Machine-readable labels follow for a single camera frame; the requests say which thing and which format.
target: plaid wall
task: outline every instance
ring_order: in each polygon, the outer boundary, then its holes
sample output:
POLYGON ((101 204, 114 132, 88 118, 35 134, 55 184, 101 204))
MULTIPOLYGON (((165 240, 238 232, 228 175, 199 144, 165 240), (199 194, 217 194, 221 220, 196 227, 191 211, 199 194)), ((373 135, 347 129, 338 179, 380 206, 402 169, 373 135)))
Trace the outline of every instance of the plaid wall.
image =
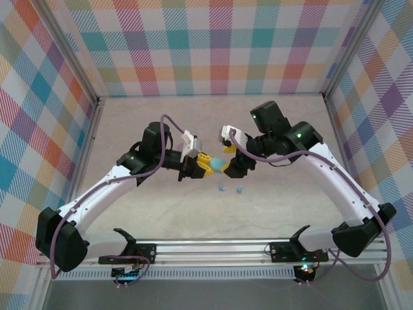
POLYGON ((373 0, 363 0, 363 3, 361 4, 359 11, 356 15, 356 18, 354 18, 353 22, 351 23, 351 27, 349 28, 347 32, 347 35, 345 36, 343 42, 341 43, 339 52, 337 53, 336 58, 334 59, 334 62, 332 66, 330 67, 330 70, 328 71, 327 78, 324 80, 324 83, 323 83, 323 86, 321 87, 320 92, 324 93, 326 91, 328 84, 330 84, 331 78, 337 69, 338 64, 340 63, 340 61, 343 59, 344 55, 346 54, 347 47, 349 46, 353 37, 357 34, 360 22, 364 18, 366 11, 372 2, 373 0))
POLYGON ((352 175, 398 210, 393 269, 412 305, 413 0, 387 0, 330 104, 352 175))
POLYGON ((29 0, 0 8, 0 309, 21 309, 37 216, 68 198, 92 105, 29 0))
POLYGON ((319 92, 370 1, 66 0, 70 31, 48 3, 95 85, 91 67, 111 96, 156 96, 319 92))

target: beige floor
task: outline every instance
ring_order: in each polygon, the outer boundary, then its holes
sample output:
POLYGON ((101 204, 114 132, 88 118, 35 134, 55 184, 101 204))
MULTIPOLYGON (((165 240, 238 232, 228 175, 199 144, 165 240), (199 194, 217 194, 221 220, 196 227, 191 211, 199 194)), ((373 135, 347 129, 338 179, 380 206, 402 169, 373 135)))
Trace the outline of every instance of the beige floor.
MULTIPOLYGON (((197 134, 203 151, 222 153, 217 136, 222 125, 259 134, 250 109, 276 100, 291 124, 313 124, 341 161, 321 96, 215 96, 108 99, 92 150, 82 191, 92 186, 144 128, 169 114, 183 129, 197 134)), ((175 143, 180 135, 172 130, 175 143)), ((323 191, 298 167, 272 168, 259 163, 240 180, 222 174, 207 179, 177 181, 177 172, 160 170, 139 188, 123 196, 89 228, 107 232, 120 227, 136 238, 259 238, 289 237, 303 225, 325 225, 339 217, 323 191), (219 191, 224 183, 226 191, 219 191), (238 194, 236 188, 243 187, 238 194)))

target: small blue object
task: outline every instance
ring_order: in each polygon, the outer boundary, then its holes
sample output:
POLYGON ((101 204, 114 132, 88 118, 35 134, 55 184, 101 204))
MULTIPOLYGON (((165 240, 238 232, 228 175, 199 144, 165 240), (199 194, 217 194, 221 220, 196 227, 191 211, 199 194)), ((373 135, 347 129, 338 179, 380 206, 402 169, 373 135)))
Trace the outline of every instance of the small blue object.
POLYGON ((211 167, 215 173, 222 173, 221 168, 224 167, 226 163, 227 162, 221 158, 212 158, 209 167, 211 167))

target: purple cable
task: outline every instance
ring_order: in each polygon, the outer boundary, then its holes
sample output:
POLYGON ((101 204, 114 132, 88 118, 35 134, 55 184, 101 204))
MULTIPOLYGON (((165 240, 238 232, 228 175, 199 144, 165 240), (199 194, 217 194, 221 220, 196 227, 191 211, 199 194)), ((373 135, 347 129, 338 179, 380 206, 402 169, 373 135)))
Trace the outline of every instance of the purple cable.
MULTIPOLYGON (((309 150, 299 150, 297 152, 290 153, 286 156, 282 156, 282 157, 279 157, 279 158, 273 158, 273 159, 258 157, 256 155, 251 154, 249 151, 244 149, 238 143, 238 141, 235 139, 236 132, 237 132, 237 130, 235 130, 235 129, 230 130, 229 134, 230 134, 230 138, 232 140, 232 143, 239 149, 239 151, 241 153, 248 156, 252 160, 261 161, 263 163, 277 163, 279 161, 287 160, 291 157, 295 157, 295 156, 299 156, 299 155, 310 155, 310 156, 318 158, 321 161, 324 161, 327 165, 330 166, 330 168, 336 166, 334 163, 332 163, 330 160, 326 159, 324 156, 319 155, 315 152, 310 152, 309 150)), ((360 197, 361 201, 368 207, 369 211, 373 214, 373 216, 375 217, 375 219, 379 223, 379 226, 380 226, 381 230, 383 231, 383 235, 385 237, 386 248, 387 248, 387 257, 386 257, 386 264, 385 264, 385 267, 384 267, 382 273, 379 274, 378 276, 375 276, 374 278, 367 278, 367 277, 363 276, 362 274, 359 274, 359 273, 355 272, 354 270, 352 270, 351 267, 347 263, 345 263, 341 258, 338 257, 339 253, 337 253, 337 255, 335 255, 334 253, 332 253, 331 250, 330 250, 330 253, 332 254, 332 256, 336 260, 341 262, 352 274, 354 274, 358 278, 360 278, 364 281, 371 281, 371 282, 381 280, 386 276, 386 274, 390 270, 390 264, 392 262, 392 248, 391 248, 390 237, 388 235, 386 225, 383 223, 383 220, 380 218, 380 216, 376 212, 376 210, 373 209, 373 207, 371 206, 371 204, 367 200, 367 198, 365 198, 363 193, 361 191, 359 191, 359 189, 353 184, 352 180, 350 180, 350 178, 341 169, 335 168, 334 170, 337 171, 337 173, 348 183, 348 185, 353 189, 353 191, 356 192, 356 194, 360 197)))
POLYGON ((94 187, 93 189, 91 189, 89 192, 87 192, 81 199, 79 199, 75 205, 73 206, 73 208, 71 208, 66 215, 62 218, 62 220, 59 222, 59 225, 57 225, 56 230, 54 231, 53 237, 52 237, 52 243, 50 244, 50 273, 52 274, 52 279, 56 279, 57 276, 60 274, 61 269, 59 269, 57 272, 55 270, 54 267, 54 253, 55 253, 55 247, 56 247, 56 240, 57 240, 57 235, 59 234, 59 231, 61 230, 63 224, 67 221, 67 219, 73 214, 72 210, 76 210, 80 207, 80 205, 87 199, 89 198, 93 193, 95 193, 97 190, 99 190, 100 188, 111 184, 112 182, 115 181, 122 181, 122 180, 127 180, 127 179, 136 179, 136 178, 142 178, 145 176, 151 176, 153 175, 156 171, 158 171, 163 164, 163 161, 165 160, 165 150, 166 150, 166 146, 165 146, 165 130, 163 128, 164 125, 164 120, 168 119, 173 126, 175 126, 175 128, 180 132, 180 133, 184 133, 184 131, 181 129, 181 127, 179 127, 175 121, 170 118, 168 115, 163 114, 161 116, 161 145, 162 145, 162 151, 161 151, 161 159, 159 160, 159 163, 157 164, 157 166, 148 172, 145 173, 141 173, 141 174, 137 174, 137 175, 133 175, 133 176, 123 176, 121 178, 115 178, 112 179, 108 182, 102 182, 98 185, 96 185, 96 187, 94 187))

